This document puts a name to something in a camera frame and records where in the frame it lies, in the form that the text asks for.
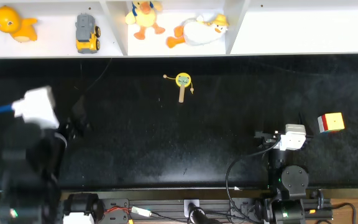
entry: cube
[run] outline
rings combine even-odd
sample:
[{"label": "cube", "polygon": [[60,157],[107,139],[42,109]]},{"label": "cube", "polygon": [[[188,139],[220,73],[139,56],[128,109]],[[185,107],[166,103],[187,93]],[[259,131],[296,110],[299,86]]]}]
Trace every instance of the cube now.
[{"label": "cube", "polygon": [[340,131],[345,129],[342,113],[329,113],[318,117],[320,133]]}]

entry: yellow and gray toy truck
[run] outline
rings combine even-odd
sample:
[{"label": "yellow and gray toy truck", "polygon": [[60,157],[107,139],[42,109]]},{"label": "yellow and gray toy truck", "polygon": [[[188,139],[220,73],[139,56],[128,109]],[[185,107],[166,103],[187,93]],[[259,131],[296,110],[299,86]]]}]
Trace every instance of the yellow and gray toy truck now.
[{"label": "yellow and gray toy truck", "polygon": [[100,49],[100,28],[95,25],[95,19],[88,14],[81,14],[77,16],[75,23],[77,39],[76,46],[78,53],[93,54]]}]

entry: white duck plush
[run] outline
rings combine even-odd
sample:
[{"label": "white duck plush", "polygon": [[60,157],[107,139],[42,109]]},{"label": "white duck plush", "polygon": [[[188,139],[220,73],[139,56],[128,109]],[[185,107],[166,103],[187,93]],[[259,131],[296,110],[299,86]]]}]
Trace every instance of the white duck plush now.
[{"label": "white duck plush", "polygon": [[196,19],[186,20],[182,26],[175,28],[175,37],[168,37],[167,45],[169,48],[182,43],[191,46],[209,44],[220,39],[227,31],[229,24],[226,16],[218,14],[212,22],[205,22],[203,16]]}]

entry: black table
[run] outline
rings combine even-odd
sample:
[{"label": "black table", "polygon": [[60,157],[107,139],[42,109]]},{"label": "black table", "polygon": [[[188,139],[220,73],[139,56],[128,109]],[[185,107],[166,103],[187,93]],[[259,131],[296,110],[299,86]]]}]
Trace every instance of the black table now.
[{"label": "black table", "polygon": [[[0,105],[50,85],[59,119],[108,58],[0,60]],[[194,95],[163,74],[187,72]],[[283,130],[302,113],[314,139],[296,152],[310,187],[358,187],[358,55],[113,59],[86,93],[94,131],[73,142],[61,167],[64,189],[224,187],[230,162],[255,152],[255,129]],[[320,134],[317,117],[342,112],[346,129]],[[0,115],[2,136],[13,115]],[[265,189],[261,157],[238,163],[231,186]]]}]

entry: plush duck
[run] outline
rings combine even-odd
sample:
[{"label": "plush duck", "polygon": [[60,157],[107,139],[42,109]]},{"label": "plush duck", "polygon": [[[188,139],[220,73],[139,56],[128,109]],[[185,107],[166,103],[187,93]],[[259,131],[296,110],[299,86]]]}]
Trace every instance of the plush duck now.
[{"label": "plush duck", "polygon": [[37,19],[23,19],[13,8],[8,6],[0,7],[0,31],[11,34],[18,42],[36,41],[37,34],[33,24]]},{"label": "plush duck", "polygon": [[203,16],[188,19],[182,26],[175,28],[175,37],[168,37],[167,45],[174,48],[177,44],[187,43],[198,46],[220,39],[227,31],[229,24],[226,16],[218,14],[212,22],[205,22]]},{"label": "plush duck", "polygon": [[126,16],[125,22],[128,25],[132,25],[136,22],[136,24],[140,26],[140,31],[134,34],[137,39],[145,39],[145,32],[148,27],[153,27],[156,34],[162,34],[165,32],[165,29],[159,27],[155,22],[157,20],[157,14],[154,9],[161,11],[161,3],[155,1],[132,2],[132,11]]}]

